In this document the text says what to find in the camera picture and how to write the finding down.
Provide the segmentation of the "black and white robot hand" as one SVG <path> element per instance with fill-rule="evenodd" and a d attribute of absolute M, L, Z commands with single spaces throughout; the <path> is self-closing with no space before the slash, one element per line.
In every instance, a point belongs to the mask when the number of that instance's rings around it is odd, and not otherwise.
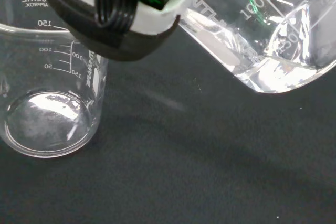
<path fill-rule="evenodd" d="M 48 0 L 88 49 L 115 61 L 137 61 L 176 30 L 193 0 Z"/>

